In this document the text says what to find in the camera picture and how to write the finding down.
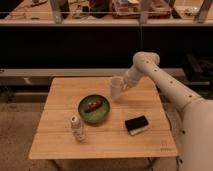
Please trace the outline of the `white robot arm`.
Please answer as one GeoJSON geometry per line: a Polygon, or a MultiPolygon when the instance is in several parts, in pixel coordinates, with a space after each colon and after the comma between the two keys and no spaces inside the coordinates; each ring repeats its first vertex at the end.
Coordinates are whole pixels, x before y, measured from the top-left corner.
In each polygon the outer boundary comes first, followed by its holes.
{"type": "Polygon", "coordinates": [[[123,75],[122,90],[148,76],[183,116],[180,171],[213,171],[213,100],[200,96],[158,67],[153,52],[137,52],[123,75]]]}

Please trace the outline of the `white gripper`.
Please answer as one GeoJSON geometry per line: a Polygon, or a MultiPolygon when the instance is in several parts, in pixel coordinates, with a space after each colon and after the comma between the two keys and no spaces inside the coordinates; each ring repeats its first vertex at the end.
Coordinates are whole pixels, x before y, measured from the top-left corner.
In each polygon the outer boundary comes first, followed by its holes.
{"type": "Polygon", "coordinates": [[[122,92],[136,86],[140,79],[144,76],[134,65],[132,65],[123,75],[123,83],[120,85],[122,92]]]}

